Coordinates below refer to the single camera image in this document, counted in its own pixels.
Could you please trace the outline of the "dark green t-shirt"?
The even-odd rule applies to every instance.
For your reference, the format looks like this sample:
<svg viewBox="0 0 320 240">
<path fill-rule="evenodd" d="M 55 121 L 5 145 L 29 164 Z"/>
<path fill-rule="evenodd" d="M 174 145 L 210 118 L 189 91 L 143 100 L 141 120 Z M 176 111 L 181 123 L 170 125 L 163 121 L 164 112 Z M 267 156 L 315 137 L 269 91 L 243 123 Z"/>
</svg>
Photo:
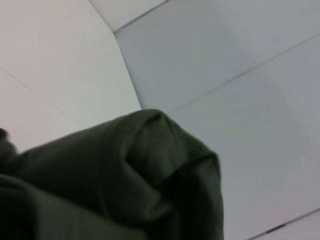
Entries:
<svg viewBox="0 0 320 240">
<path fill-rule="evenodd" d="M 23 153 L 0 128 L 0 240 L 224 240 L 219 158 L 155 109 Z"/>
</svg>

